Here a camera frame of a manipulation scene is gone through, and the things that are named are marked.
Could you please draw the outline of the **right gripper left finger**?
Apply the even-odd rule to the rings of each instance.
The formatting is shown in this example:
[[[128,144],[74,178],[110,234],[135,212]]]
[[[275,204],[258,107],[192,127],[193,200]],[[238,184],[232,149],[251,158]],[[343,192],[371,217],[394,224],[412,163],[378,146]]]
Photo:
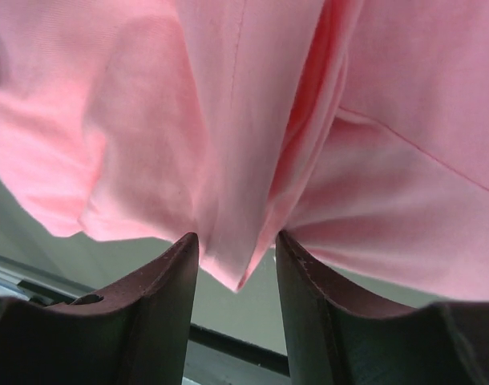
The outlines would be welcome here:
[[[0,384],[179,384],[198,271],[188,233],[72,303],[0,297]]]

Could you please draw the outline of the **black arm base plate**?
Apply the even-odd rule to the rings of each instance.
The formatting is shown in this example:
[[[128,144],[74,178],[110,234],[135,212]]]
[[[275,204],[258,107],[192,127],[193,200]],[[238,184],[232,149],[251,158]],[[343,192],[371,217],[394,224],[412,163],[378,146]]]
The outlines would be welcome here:
[[[93,289],[69,280],[51,283],[23,278],[17,287],[40,305],[71,303]],[[285,355],[192,324],[184,384],[290,384]]]

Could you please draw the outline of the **pink t-shirt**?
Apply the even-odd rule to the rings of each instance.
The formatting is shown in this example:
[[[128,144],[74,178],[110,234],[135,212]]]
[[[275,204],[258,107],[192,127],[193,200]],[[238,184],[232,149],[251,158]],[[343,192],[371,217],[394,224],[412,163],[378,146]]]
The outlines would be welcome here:
[[[287,230],[489,301],[489,1],[0,1],[0,180],[58,237],[194,232],[230,290]]]

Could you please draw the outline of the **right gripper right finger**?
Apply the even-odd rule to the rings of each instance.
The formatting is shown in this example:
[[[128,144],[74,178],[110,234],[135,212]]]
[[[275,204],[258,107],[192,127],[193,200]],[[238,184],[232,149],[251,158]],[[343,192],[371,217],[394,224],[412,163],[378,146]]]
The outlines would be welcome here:
[[[489,384],[489,302],[415,309],[319,262],[288,233],[277,280],[295,384]]]

